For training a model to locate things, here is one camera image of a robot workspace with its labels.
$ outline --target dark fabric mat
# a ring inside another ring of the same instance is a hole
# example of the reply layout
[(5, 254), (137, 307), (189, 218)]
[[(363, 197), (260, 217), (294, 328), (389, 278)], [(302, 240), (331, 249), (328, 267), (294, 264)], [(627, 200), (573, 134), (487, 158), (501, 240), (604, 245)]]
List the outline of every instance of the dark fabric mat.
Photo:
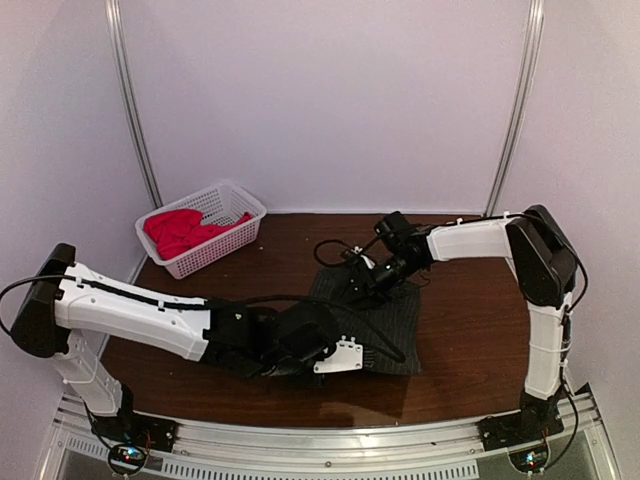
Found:
[[(338, 300), (348, 282), (349, 272), (346, 269), (325, 268), (316, 275), (310, 295)], [(381, 307), (363, 310), (360, 313), (368, 316), (394, 345), (404, 352), (407, 360), (404, 364), (399, 364), (384, 355), (369, 351), (365, 356), (364, 370), (394, 375), (417, 375), (420, 373), (420, 360), (416, 351), (420, 289), (417, 285), (406, 282), (394, 288), (391, 297), (392, 300)], [(384, 343), (353, 315), (335, 308), (332, 312), (347, 339), (356, 337), (357, 343), (386, 348)]]

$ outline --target white plastic basket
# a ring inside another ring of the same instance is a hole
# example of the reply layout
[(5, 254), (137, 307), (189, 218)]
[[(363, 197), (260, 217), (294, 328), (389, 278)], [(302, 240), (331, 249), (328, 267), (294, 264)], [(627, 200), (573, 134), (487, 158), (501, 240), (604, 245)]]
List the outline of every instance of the white plastic basket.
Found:
[[(147, 218), (159, 213), (181, 208), (190, 208), (202, 212), (203, 225), (211, 223), (232, 225), (240, 220), (245, 212), (249, 212), (253, 218), (192, 248), (188, 252), (170, 260), (162, 260), (158, 255), (156, 244), (144, 232), (144, 222)], [(174, 278), (179, 280), (253, 242), (258, 236), (260, 220), (266, 214), (267, 209), (242, 188), (231, 183), (220, 183), (165, 205), (139, 218), (136, 221), (136, 233), (140, 242), (142, 242), (142, 246), (153, 261), (157, 265), (165, 267)]]

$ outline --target white mounting plate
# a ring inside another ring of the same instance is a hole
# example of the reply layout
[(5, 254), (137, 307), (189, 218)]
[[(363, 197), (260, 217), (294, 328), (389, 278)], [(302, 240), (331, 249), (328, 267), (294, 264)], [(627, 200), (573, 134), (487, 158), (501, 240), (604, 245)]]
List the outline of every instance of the white mounting plate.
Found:
[(333, 355), (316, 362), (313, 366), (315, 373), (336, 373), (362, 369), (363, 348), (362, 345), (355, 342), (355, 337), (347, 340), (343, 336), (336, 347)]

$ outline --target brown tabletop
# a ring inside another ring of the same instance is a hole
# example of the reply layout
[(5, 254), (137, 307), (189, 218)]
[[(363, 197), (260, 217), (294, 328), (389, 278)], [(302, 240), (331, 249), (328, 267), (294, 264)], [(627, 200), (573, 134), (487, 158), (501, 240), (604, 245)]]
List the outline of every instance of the brown tabletop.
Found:
[[(148, 260), (137, 285), (177, 295), (240, 299), (306, 294), (319, 266), (312, 251), (327, 238), (363, 245), (379, 215), (269, 215), (258, 240), (184, 280)], [(413, 216), (441, 223), (445, 216)], [(372, 250), (384, 258), (383, 248)], [(112, 338), (102, 357), (129, 385), (140, 411), (253, 426), (405, 425), (518, 407), (527, 369), (525, 302), (501, 259), (434, 265), (422, 289), (418, 354), (422, 373), (400, 377), (334, 374), (322, 389), (286, 378), (244, 380), (171, 353)]]

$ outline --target white backdrop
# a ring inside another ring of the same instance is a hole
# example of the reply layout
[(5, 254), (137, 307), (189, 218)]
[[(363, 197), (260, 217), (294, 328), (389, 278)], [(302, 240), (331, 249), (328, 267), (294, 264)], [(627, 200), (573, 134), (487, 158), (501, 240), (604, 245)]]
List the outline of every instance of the white backdrop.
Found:
[(231, 179), (271, 211), (484, 209), (528, 1), (121, 4), (165, 202)]
[[(102, 0), (0, 2), (0, 286), (34, 275), (58, 242), (127, 279), (151, 209), (120, 100)], [(7, 325), (25, 289), (9, 294)], [(35, 478), (60, 376), (0, 332), (0, 478)]]
[(569, 357), (589, 381), (623, 478), (640, 450), (640, 4), (546, 2), (535, 83), (500, 202), (544, 203), (589, 271)]

